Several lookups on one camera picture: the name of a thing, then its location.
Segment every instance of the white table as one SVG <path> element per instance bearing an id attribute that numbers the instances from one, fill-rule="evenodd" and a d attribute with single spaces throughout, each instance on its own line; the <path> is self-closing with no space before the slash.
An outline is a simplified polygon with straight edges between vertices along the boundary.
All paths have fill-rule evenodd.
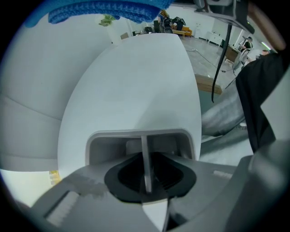
<path id="1" fill-rule="evenodd" d="M 209 42 L 213 42 L 217 44 L 218 46 L 220 46 L 222 43 L 222 37 L 210 31 L 207 32 L 207 40 L 208 40 L 208 44 Z"/>
<path id="2" fill-rule="evenodd" d="M 60 176 L 85 166 L 87 140 L 97 131 L 178 128 L 191 135 L 198 160 L 198 88 L 182 42 L 161 33 L 124 39 L 96 58 L 69 99 L 58 139 Z"/>

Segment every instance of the fluorescent light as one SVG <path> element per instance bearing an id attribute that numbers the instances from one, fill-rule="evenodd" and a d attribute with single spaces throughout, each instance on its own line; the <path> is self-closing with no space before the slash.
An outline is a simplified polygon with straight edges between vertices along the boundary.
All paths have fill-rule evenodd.
<path id="1" fill-rule="evenodd" d="M 263 44 L 266 48 L 268 48 L 269 50 L 271 50 L 271 48 L 269 48 L 269 46 L 268 46 L 267 44 L 265 44 L 264 42 L 262 42 L 262 44 Z"/>

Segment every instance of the orange sofa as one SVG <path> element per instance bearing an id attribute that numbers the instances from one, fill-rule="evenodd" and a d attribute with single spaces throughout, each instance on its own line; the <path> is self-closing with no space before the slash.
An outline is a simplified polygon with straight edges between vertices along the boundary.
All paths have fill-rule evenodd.
<path id="1" fill-rule="evenodd" d="M 172 25 L 171 26 L 171 28 L 173 29 L 173 30 L 176 30 L 176 28 L 177 28 L 177 25 Z M 182 31 L 184 31 L 185 32 L 185 34 L 184 35 L 187 35 L 187 36 L 192 36 L 192 30 L 191 29 L 189 29 L 189 27 L 182 27 Z"/>

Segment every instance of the blue knitted fabric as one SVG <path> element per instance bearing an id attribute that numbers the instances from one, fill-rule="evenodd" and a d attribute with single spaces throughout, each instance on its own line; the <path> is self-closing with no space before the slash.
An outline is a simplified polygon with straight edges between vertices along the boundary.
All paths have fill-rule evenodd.
<path id="1" fill-rule="evenodd" d="M 152 22 L 161 9 L 166 9 L 174 0 L 45 0 L 26 19 L 26 27 L 34 27 L 47 13 L 52 24 L 63 22 L 73 15 L 109 14 L 134 22 Z"/>

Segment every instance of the gray pants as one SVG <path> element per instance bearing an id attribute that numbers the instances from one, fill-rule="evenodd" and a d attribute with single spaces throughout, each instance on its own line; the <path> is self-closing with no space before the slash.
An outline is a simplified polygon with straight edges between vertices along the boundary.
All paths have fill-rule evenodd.
<path id="1" fill-rule="evenodd" d="M 245 119 L 236 81 L 222 92 L 212 108 L 202 115 L 202 135 L 225 135 Z"/>

